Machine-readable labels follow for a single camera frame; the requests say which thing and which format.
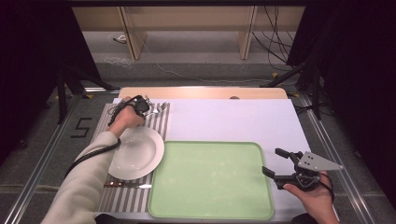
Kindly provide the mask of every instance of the person's arm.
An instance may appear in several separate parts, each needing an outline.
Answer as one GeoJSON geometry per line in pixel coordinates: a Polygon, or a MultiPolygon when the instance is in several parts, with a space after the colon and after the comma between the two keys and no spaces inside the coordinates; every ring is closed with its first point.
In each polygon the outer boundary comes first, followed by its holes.
{"type": "MultiPolygon", "coordinates": [[[[106,132],[100,133],[78,156],[112,146],[127,128],[142,124],[131,106],[126,106],[117,115],[106,132]]],[[[108,168],[114,150],[89,158],[77,165],[67,175],[59,188],[42,223],[95,223],[108,168]]]]}
{"type": "MultiPolygon", "coordinates": [[[[330,185],[330,180],[324,175],[320,176],[320,181],[327,186],[330,185]]],[[[319,186],[315,190],[304,192],[292,184],[286,184],[283,188],[300,199],[305,210],[318,224],[339,223],[332,208],[332,196],[327,189],[319,186]]]]}

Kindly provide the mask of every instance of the black cable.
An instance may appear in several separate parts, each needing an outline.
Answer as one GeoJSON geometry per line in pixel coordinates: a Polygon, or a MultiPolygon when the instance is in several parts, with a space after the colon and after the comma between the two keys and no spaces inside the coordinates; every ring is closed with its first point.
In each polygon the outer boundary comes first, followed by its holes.
{"type": "Polygon", "coordinates": [[[323,182],[321,182],[321,181],[319,181],[319,184],[323,187],[323,188],[325,188],[326,190],[328,190],[329,192],[330,192],[330,194],[331,194],[331,196],[332,196],[332,202],[334,203],[334,191],[333,191],[333,187],[332,187],[332,179],[328,176],[328,175],[325,175],[325,174],[322,174],[322,173],[320,173],[321,175],[324,175],[324,176],[326,176],[328,179],[329,179],[329,182],[330,182],[330,187],[329,186],[327,186],[327,185],[325,185],[323,182]]]}
{"type": "Polygon", "coordinates": [[[121,144],[121,140],[118,139],[117,143],[114,144],[114,145],[112,145],[112,146],[104,147],[104,148],[101,148],[101,149],[97,149],[97,150],[95,150],[95,151],[92,151],[92,152],[87,153],[87,154],[85,154],[84,156],[80,157],[78,160],[74,161],[73,164],[69,167],[69,169],[67,170],[66,175],[64,176],[64,178],[67,177],[67,175],[70,173],[70,171],[73,170],[73,168],[75,168],[77,165],[79,165],[79,164],[82,163],[83,161],[85,161],[85,160],[87,160],[87,159],[89,159],[89,158],[92,158],[92,157],[94,157],[94,156],[100,155],[100,154],[102,154],[102,153],[108,152],[108,151],[110,151],[110,150],[113,150],[113,149],[119,147],[120,144],[121,144]]]}
{"type": "MultiPolygon", "coordinates": [[[[277,36],[277,41],[278,41],[278,43],[279,43],[279,36],[277,35],[277,7],[275,7],[274,17],[275,17],[275,25],[271,24],[272,27],[273,27],[273,34],[272,34],[272,37],[271,37],[270,46],[271,46],[271,43],[274,42],[274,35],[277,36]]],[[[283,59],[286,61],[285,54],[283,53],[283,50],[282,50],[282,48],[280,47],[280,44],[278,44],[278,45],[279,45],[280,53],[282,54],[283,59]]]]}
{"type": "MultiPolygon", "coordinates": [[[[266,35],[263,31],[262,31],[262,35],[263,35],[265,38],[267,38],[268,40],[271,40],[271,38],[268,37],[268,35],[266,35]]],[[[283,45],[283,46],[285,46],[285,47],[291,48],[291,45],[279,43],[279,42],[276,42],[275,40],[272,40],[272,41],[273,41],[274,43],[276,43],[276,44],[281,44],[281,45],[283,45]]]]}
{"type": "Polygon", "coordinates": [[[130,103],[135,99],[129,99],[127,101],[121,101],[119,104],[117,104],[116,106],[110,108],[107,110],[107,114],[111,115],[111,119],[110,122],[107,124],[107,126],[110,126],[114,120],[116,119],[116,116],[120,113],[120,111],[125,108],[125,106],[130,105],[130,103]]]}
{"type": "MultiPolygon", "coordinates": [[[[327,106],[327,107],[330,108],[331,111],[330,111],[330,113],[327,113],[327,112],[324,112],[324,111],[322,111],[322,110],[319,110],[319,112],[320,112],[321,114],[326,115],[326,116],[329,116],[329,117],[335,117],[336,115],[335,115],[335,113],[332,111],[332,104],[328,102],[328,101],[329,101],[329,96],[328,96],[328,94],[326,93],[326,91],[324,90],[323,87],[320,87],[320,93],[321,93],[321,95],[319,96],[319,97],[320,97],[320,99],[319,99],[319,106],[327,106]]],[[[309,93],[308,93],[308,96],[309,96],[309,97],[313,97],[313,93],[312,93],[312,92],[309,92],[309,93]]]]}
{"type": "Polygon", "coordinates": [[[294,39],[293,39],[293,37],[291,37],[289,31],[287,31],[286,33],[288,33],[288,36],[290,37],[291,41],[294,42],[294,39]]]}
{"type": "MultiPolygon", "coordinates": [[[[272,28],[273,28],[273,35],[271,36],[270,45],[268,46],[268,49],[271,50],[271,45],[272,45],[272,42],[273,42],[273,40],[274,40],[275,26],[274,26],[273,23],[272,23],[271,17],[270,17],[270,15],[268,14],[267,7],[266,7],[266,6],[264,6],[264,10],[265,10],[265,13],[267,14],[268,20],[270,21],[272,28]]],[[[268,52],[268,62],[269,62],[269,64],[270,64],[272,67],[274,67],[274,66],[272,65],[272,63],[271,63],[271,58],[270,58],[269,52],[268,52]]]]}
{"type": "Polygon", "coordinates": [[[283,45],[282,40],[281,40],[280,37],[279,37],[279,33],[277,32],[277,18],[278,18],[278,16],[279,16],[279,7],[276,6],[276,10],[275,10],[275,28],[276,28],[276,29],[275,29],[275,33],[276,33],[276,37],[277,37],[277,42],[279,43],[278,45],[279,45],[280,52],[282,53],[283,58],[284,58],[285,61],[286,61],[287,58],[286,58],[285,55],[283,54],[283,50],[285,50],[285,53],[288,55],[288,57],[289,57],[289,54],[288,54],[288,52],[286,51],[285,46],[283,45]]]}
{"type": "Polygon", "coordinates": [[[268,49],[261,41],[260,39],[254,34],[254,32],[252,32],[254,38],[257,40],[257,42],[259,43],[259,45],[264,48],[265,50],[268,51],[268,53],[271,53],[272,55],[274,55],[275,57],[277,57],[280,61],[282,61],[283,63],[285,63],[286,61],[284,61],[282,58],[280,58],[279,56],[277,56],[273,51],[271,51],[270,49],[268,49]]]}
{"type": "Polygon", "coordinates": [[[294,109],[296,110],[296,114],[297,115],[300,115],[301,113],[303,113],[303,112],[305,112],[305,111],[307,111],[309,109],[312,109],[312,105],[309,105],[309,106],[298,106],[298,105],[293,104],[293,106],[294,106],[294,109]]]}

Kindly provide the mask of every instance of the person's hand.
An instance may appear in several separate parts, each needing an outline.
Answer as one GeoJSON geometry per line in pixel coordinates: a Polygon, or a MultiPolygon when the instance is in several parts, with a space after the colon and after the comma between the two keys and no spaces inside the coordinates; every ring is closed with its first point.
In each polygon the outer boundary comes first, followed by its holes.
{"type": "MultiPolygon", "coordinates": [[[[321,175],[320,181],[328,187],[330,186],[330,180],[326,176],[321,175]]],[[[339,223],[332,209],[332,196],[330,192],[321,185],[319,185],[317,189],[308,192],[304,192],[292,184],[286,184],[283,188],[300,199],[305,210],[317,221],[317,223],[339,223]]]]}
{"type": "MultiPolygon", "coordinates": [[[[131,99],[131,97],[126,97],[122,100],[127,101],[129,99],[131,99]]],[[[134,128],[137,125],[143,123],[143,118],[136,115],[134,109],[131,106],[127,105],[116,116],[114,122],[108,128],[108,131],[114,133],[117,137],[120,137],[125,129],[134,128]]]]}

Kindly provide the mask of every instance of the green tray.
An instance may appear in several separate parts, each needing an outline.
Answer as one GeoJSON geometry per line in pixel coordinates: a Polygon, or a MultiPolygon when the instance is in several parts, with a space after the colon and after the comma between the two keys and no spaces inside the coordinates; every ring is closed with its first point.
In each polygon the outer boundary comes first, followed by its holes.
{"type": "Polygon", "coordinates": [[[262,149],[249,142],[165,142],[148,211],[154,217],[268,219],[262,149]]]}

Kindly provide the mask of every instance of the white table surface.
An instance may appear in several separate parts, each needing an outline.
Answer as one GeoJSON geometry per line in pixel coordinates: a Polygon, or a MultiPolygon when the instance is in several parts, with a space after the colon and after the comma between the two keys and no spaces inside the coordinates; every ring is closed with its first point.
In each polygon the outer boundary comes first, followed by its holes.
{"type": "MultiPolygon", "coordinates": [[[[310,151],[289,99],[151,99],[151,101],[171,103],[166,140],[255,142],[263,150],[266,167],[275,171],[277,175],[291,175],[295,171],[290,159],[284,159],[275,154],[276,147],[290,152],[310,151]]],[[[277,189],[275,182],[271,179],[270,185],[275,212],[270,220],[264,222],[291,221],[294,217],[305,213],[303,205],[297,198],[285,190],[277,189]]],[[[244,220],[156,218],[149,213],[112,213],[110,215],[152,222],[245,222],[244,220]]]]}

